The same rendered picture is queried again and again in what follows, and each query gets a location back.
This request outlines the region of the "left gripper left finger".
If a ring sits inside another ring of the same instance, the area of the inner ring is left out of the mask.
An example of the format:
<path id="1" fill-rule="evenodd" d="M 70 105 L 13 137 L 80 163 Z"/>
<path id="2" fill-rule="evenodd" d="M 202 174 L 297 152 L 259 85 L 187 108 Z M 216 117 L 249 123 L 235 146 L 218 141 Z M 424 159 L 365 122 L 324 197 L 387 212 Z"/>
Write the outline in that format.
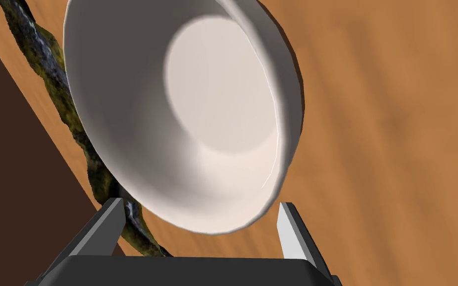
<path id="1" fill-rule="evenodd" d="M 49 271 L 68 256 L 110 256 L 125 223 L 123 199 L 110 198 L 58 255 Z"/>

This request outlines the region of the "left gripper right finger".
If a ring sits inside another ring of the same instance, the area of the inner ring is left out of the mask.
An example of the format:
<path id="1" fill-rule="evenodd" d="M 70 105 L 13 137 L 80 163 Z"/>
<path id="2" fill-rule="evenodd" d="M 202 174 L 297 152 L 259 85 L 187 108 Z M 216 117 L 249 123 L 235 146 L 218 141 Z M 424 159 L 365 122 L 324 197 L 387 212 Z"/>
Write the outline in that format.
<path id="1" fill-rule="evenodd" d="M 309 261 L 323 275 L 330 276 L 325 260 L 293 203 L 279 204 L 277 231 L 285 259 Z"/>

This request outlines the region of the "brown wooden table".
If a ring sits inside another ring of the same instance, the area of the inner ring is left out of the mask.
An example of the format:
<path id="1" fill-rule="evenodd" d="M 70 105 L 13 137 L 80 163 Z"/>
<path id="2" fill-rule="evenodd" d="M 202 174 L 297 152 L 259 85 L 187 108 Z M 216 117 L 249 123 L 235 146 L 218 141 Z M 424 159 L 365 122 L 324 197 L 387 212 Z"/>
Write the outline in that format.
<path id="1" fill-rule="evenodd" d="M 304 77 L 280 194 L 344 286 L 458 286 L 458 0 L 261 0 Z"/>

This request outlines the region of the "white bowl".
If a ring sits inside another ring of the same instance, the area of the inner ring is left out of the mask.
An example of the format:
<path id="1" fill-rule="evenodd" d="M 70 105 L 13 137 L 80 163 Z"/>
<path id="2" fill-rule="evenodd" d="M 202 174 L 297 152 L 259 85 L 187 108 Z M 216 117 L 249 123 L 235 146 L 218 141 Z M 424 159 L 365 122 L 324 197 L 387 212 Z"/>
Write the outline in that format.
<path id="1" fill-rule="evenodd" d="M 63 37 L 81 123 L 131 197 L 205 234 L 267 212 L 304 105 L 296 60 L 258 0 L 69 0 Z"/>

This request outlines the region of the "dark mottled long object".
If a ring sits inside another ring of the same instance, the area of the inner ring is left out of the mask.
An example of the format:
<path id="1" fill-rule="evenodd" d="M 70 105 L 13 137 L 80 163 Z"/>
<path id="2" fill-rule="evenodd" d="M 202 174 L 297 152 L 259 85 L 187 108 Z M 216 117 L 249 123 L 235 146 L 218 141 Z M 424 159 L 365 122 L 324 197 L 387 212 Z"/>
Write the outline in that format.
<path id="1" fill-rule="evenodd" d="M 88 139 L 71 97 L 63 52 L 56 38 L 36 23 L 25 0 L 0 0 L 0 6 L 21 53 L 43 79 L 62 122 L 84 152 L 95 200 L 102 205 L 110 198 L 122 198 L 126 220 L 122 237 L 144 256 L 169 257 L 146 226 L 141 205 L 118 183 Z"/>

